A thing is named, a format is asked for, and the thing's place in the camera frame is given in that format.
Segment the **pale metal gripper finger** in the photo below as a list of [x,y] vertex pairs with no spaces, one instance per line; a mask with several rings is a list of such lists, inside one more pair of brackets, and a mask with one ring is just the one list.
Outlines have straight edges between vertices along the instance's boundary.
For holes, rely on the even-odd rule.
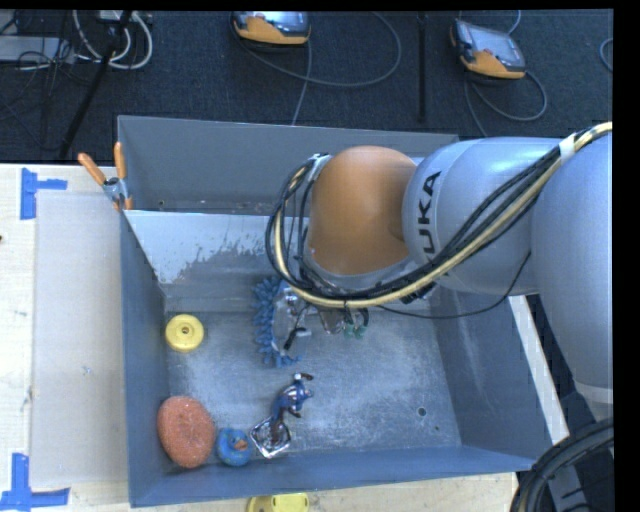
[[311,329],[301,317],[292,317],[275,322],[273,334],[279,351],[299,351],[311,338]]
[[277,297],[277,310],[288,316],[299,316],[306,306],[306,301],[291,288],[284,287]]

